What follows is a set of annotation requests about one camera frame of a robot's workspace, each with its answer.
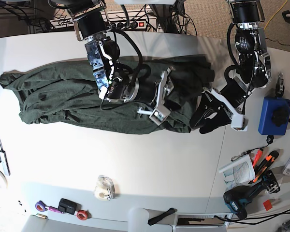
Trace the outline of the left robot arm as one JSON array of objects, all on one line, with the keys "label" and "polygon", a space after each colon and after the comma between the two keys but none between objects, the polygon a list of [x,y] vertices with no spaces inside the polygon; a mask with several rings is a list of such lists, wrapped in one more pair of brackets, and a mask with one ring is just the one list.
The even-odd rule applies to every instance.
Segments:
[{"label": "left robot arm", "polygon": [[256,88],[271,81],[271,60],[267,51],[263,22],[264,12],[258,0],[229,0],[231,19],[227,48],[232,65],[224,71],[222,90],[204,87],[201,101],[189,125],[201,134],[230,125],[246,131],[246,103]]}]

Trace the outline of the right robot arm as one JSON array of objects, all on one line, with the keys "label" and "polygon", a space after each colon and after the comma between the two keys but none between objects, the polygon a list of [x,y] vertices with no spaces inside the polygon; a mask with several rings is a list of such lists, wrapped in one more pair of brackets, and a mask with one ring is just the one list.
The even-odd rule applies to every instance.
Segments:
[{"label": "right robot arm", "polygon": [[[98,88],[100,110],[114,117],[145,116],[161,125],[181,106],[171,99],[174,83],[170,77],[173,67],[162,71],[151,80],[150,66],[144,63],[140,49],[132,38],[108,18],[103,0],[50,0],[55,9],[66,10],[71,17],[79,41],[85,41],[87,59],[93,69]],[[135,67],[119,61],[120,48],[116,37],[122,35],[135,50],[138,61]]]}]

